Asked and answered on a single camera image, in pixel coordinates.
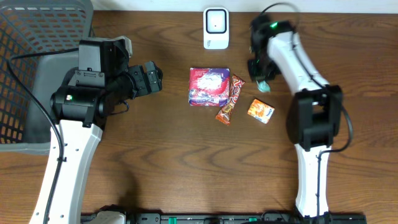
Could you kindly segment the small orange snack box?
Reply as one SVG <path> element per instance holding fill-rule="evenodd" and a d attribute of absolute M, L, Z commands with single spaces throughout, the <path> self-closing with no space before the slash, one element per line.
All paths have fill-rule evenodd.
<path fill-rule="evenodd" d="M 275 108 L 254 99 L 248 109 L 248 115 L 256 118 L 260 122 L 267 124 L 273 115 Z"/>

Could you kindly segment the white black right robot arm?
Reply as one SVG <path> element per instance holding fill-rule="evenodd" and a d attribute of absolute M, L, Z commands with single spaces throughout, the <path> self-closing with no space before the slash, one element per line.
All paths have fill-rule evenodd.
<path fill-rule="evenodd" d="M 293 96 L 286 120 L 290 142 L 298 156 L 295 209 L 306 222 L 324 223 L 328 157 L 341 117 L 342 90 L 329 84 L 305 53 L 296 28 L 289 21 L 272 22 L 267 15 L 250 24 L 249 76 L 256 83 L 281 74 Z"/>

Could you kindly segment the red purple snack packet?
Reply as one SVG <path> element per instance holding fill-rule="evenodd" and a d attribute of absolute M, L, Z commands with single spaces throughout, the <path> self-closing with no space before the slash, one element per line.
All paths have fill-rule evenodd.
<path fill-rule="evenodd" d="M 190 106 L 224 106 L 229 98 L 228 68 L 191 68 L 188 103 Z"/>

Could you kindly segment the red orange candy bar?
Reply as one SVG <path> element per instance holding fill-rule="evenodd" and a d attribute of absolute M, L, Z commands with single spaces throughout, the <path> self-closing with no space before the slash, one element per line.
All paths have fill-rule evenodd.
<path fill-rule="evenodd" d="M 244 80 L 233 74 L 227 103 L 220 109 L 215 117 L 218 121 L 221 121 L 223 124 L 230 125 L 233 109 L 244 84 Z"/>

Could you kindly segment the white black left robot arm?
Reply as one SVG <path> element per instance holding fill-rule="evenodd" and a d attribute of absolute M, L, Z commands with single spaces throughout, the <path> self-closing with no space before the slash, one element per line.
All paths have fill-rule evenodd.
<path fill-rule="evenodd" d="M 31 223 L 79 223 L 93 155 L 115 106 L 162 89 L 153 62 L 129 65 L 131 40 L 80 40 L 78 66 L 50 97 L 50 152 Z"/>

